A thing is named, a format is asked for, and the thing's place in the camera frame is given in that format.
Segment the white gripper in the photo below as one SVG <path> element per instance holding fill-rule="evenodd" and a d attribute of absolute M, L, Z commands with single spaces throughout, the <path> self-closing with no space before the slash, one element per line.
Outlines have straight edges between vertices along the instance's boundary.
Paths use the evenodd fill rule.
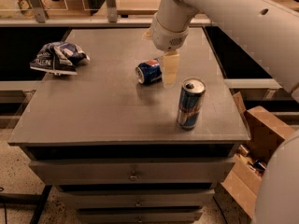
<path fill-rule="evenodd" d="M 189 29 L 171 32 L 163 28 L 158 22 L 157 15 L 154 15 L 150 28 L 142 35 L 143 39 L 152 40 L 157 49 L 166 52 L 162 58 L 162 76 L 165 87 L 171 87 L 176 82 L 179 65 L 179 53 L 176 49 L 182 47 L 188 33 Z"/>

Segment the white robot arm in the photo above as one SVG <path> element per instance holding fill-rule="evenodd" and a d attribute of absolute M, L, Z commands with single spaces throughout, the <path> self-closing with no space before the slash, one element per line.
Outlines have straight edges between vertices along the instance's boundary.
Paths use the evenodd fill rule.
<path fill-rule="evenodd" d="M 161 0 L 150 37 L 179 49 L 191 19 L 204 12 L 299 101 L 299 15 L 271 0 Z M 251 224 L 299 224 L 299 131 L 277 148 L 264 172 Z"/>

